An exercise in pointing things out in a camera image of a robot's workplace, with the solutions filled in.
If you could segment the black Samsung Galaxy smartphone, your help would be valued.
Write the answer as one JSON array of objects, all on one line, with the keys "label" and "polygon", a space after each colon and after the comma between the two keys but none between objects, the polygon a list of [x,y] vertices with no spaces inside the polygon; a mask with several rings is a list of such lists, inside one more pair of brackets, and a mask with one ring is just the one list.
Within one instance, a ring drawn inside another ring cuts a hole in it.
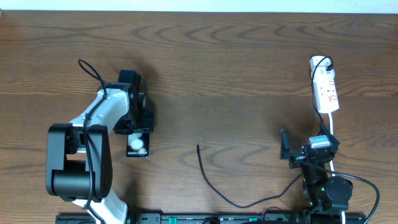
[{"label": "black Samsung Galaxy smartphone", "polygon": [[127,137],[126,156],[147,158],[149,156],[149,133],[133,133]]}]

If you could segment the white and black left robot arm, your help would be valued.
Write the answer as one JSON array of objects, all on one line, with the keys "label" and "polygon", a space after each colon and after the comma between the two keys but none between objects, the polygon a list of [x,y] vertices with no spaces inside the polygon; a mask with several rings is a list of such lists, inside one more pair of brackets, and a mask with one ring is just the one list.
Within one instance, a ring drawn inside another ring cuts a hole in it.
[{"label": "white and black left robot arm", "polygon": [[101,82],[81,115],[54,123],[47,133],[48,194],[80,206],[95,223],[134,223],[128,204],[112,189],[109,135],[127,136],[128,157],[147,157],[154,114],[145,107],[141,81],[136,71],[121,70],[116,82]]}]

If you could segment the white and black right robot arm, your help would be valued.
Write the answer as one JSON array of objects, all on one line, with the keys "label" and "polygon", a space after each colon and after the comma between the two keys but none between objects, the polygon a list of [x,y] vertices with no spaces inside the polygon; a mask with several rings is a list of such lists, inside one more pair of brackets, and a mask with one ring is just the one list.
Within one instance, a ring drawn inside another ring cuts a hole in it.
[{"label": "white and black right robot arm", "polygon": [[339,215],[349,208],[353,184],[340,176],[329,176],[325,164],[335,158],[340,142],[329,130],[323,128],[320,136],[310,138],[308,145],[299,151],[291,151],[287,132],[281,130],[280,159],[288,160],[291,169],[300,168],[303,173],[303,187],[312,214]]}]

